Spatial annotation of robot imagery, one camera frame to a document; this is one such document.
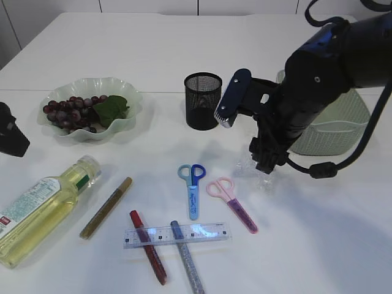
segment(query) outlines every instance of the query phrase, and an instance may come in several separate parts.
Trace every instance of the green basket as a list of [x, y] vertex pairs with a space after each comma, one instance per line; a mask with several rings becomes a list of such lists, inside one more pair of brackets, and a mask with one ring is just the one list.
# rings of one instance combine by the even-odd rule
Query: green basket
[[[276, 77], [284, 79], [284, 71]], [[346, 153], [362, 137], [370, 113], [354, 89], [329, 104], [290, 148], [308, 156], [333, 156]]]

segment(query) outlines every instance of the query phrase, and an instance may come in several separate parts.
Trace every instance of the black mesh pen holder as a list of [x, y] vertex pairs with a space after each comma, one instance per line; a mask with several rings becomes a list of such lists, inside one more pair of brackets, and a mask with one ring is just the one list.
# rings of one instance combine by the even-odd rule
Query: black mesh pen holder
[[211, 130], [218, 125], [215, 109], [221, 99], [222, 79], [209, 72], [189, 75], [185, 81], [186, 122], [196, 130]]

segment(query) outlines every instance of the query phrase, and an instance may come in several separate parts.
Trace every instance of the transparent ruler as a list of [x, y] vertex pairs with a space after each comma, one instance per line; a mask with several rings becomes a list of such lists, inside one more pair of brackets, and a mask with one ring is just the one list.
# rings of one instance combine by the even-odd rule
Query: transparent ruler
[[176, 239], [172, 227], [138, 228], [126, 230], [124, 235], [124, 248], [138, 248], [145, 245], [170, 245], [176, 243], [196, 243], [207, 241], [222, 241], [231, 237], [227, 224], [180, 225], [183, 239]]

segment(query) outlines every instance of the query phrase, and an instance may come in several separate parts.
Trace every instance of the silver glitter pen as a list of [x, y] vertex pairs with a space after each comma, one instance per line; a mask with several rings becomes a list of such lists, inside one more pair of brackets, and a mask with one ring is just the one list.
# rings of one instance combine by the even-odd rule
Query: silver glitter pen
[[[177, 220], [173, 220], [171, 223], [171, 229], [173, 230], [174, 238], [184, 239], [183, 233], [178, 225]], [[198, 277], [197, 270], [190, 255], [188, 246], [186, 243], [177, 243], [178, 252], [183, 260], [186, 274], [188, 275], [188, 280], [190, 286], [192, 287], [192, 292], [194, 294], [205, 294], [202, 282]]]

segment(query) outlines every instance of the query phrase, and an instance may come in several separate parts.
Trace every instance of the yellow liquid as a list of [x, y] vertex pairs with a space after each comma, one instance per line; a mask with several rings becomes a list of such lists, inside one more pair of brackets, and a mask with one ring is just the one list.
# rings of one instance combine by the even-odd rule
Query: yellow liquid
[[17, 266], [70, 214], [78, 201], [78, 187], [93, 177], [95, 173], [84, 162], [51, 177], [59, 181], [60, 190], [0, 239], [0, 262], [8, 268]]

